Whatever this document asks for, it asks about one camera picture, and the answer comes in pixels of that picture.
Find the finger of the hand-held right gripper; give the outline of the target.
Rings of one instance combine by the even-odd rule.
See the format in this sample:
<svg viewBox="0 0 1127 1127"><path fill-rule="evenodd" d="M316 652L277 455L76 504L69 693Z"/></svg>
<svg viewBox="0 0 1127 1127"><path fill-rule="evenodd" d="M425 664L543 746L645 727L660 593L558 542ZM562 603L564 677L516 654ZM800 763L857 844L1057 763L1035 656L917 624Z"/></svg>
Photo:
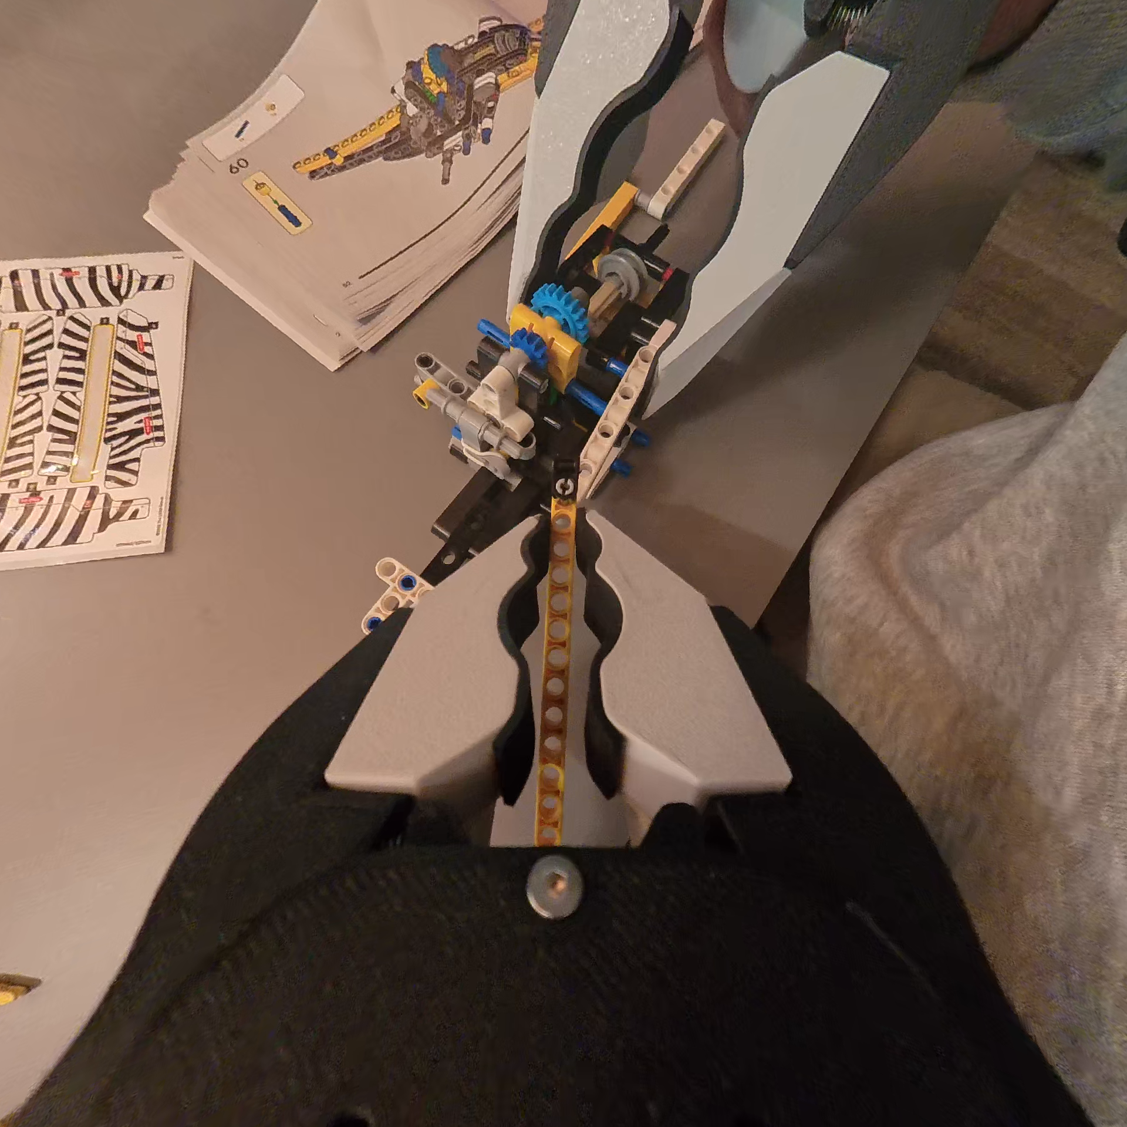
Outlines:
<svg viewBox="0 0 1127 1127"><path fill-rule="evenodd" d="M695 2L550 2L536 71L509 272L509 306L548 280L597 200L618 137L669 90Z"/></svg>
<svg viewBox="0 0 1127 1127"><path fill-rule="evenodd" d="M764 95L741 146L736 209L658 353L645 416L678 396L786 280L786 260L889 78L837 51Z"/></svg>

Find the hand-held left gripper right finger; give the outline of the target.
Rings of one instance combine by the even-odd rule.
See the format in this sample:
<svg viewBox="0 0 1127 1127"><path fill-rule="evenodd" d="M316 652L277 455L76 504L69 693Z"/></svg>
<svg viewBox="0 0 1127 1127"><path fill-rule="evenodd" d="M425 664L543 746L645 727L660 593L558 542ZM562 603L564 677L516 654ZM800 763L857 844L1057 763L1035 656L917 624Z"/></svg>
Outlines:
<svg viewBox="0 0 1127 1127"><path fill-rule="evenodd" d="M629 844L669 805L782 794L791 769L707 598L595 512L583 512L575 548L597 640L586 769L621 801Z"/></svg>

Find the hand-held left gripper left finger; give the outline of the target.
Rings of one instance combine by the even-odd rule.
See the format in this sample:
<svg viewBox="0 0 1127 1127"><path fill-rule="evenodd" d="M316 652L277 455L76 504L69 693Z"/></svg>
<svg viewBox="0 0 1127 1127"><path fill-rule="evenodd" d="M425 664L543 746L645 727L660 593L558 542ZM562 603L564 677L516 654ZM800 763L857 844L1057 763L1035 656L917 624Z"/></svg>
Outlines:
<svg viewBox="0 0 1127 1127"><path fill-rule="evenodd" d="M406 801L491 842L496 806L531 774L536 727L525 642L540 622L547 516L523 519L397 614L401 630L324 770L360 805Z"/></svg>

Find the lego gearbox model assembly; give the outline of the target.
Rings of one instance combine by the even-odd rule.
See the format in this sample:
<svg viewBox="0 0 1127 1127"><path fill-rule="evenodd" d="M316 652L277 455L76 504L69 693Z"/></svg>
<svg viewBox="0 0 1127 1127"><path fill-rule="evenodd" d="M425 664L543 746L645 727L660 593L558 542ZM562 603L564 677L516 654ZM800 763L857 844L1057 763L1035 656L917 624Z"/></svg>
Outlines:
<svg viewBox="0 0 1127 1127"><path fill-rule="evenodd" d="M415 358L413 397L452 425L448 451L474 467L433 523L442 548L422 570L381 558L385 590L362 629L410 609L523 518L551 518L546 640L538 724L546 739L534 767L531 841L558 846L564 825L574 518L619 452L637 437L634 412L653 366L652 345L685 295L688 275L658 256L668 226L641 244L605 208L548 281L515 303L507 327L480 319L476 358L464 371Z"/></svg>

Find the yellow lego beam white connector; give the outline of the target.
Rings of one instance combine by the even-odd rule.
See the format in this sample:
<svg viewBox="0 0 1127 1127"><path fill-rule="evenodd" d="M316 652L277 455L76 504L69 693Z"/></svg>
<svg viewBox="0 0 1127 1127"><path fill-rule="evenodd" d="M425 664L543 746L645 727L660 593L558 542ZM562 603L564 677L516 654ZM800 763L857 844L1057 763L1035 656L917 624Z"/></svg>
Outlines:
<svg viewBox="0 0 1127 1127"><path fill-rule="evenodd" d="M657 222L668 218L727 131L724 122L716 118L709 119L653 192L642 192L627 181L622 182L603 206L599 222L615 229L634 210L645 213Z"/></svg>

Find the lego instruction booklet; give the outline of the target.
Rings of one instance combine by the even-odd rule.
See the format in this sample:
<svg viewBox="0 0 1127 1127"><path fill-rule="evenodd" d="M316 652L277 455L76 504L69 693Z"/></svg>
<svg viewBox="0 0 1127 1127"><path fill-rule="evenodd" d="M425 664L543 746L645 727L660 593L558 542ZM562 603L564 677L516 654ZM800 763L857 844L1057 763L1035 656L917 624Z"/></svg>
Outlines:
<svg viewBox="0 0 1127 1127"><path fill-rule="evenodd" d="M546 2L316 2L146 220L330 370L513 217Z"/></svg>

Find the person's right hand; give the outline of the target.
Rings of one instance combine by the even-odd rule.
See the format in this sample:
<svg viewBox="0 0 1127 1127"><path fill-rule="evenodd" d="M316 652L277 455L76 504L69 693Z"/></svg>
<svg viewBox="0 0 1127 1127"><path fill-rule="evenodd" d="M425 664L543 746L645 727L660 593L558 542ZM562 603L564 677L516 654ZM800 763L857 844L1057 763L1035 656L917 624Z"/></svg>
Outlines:
<svg viewBox="0 0 1127 1127"><path fill-rule="evenodd" d="M713 79L717 102L727 123L741 131L751 119L754 98L731 79L724 47L725 1L711 1L701 24L701 45Z"/></svg>

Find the zebra striped sticker sheet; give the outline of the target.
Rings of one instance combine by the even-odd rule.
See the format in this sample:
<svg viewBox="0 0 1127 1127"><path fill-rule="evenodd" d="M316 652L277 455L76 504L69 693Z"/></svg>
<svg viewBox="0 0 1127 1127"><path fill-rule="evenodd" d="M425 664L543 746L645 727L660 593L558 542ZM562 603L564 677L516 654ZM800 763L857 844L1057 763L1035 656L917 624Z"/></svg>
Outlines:
<svg viewBox="0 0 1127 1127"><path fill-rule="evenodd" d="M1 571L161 554L193 264L1 263Z"/></svg>

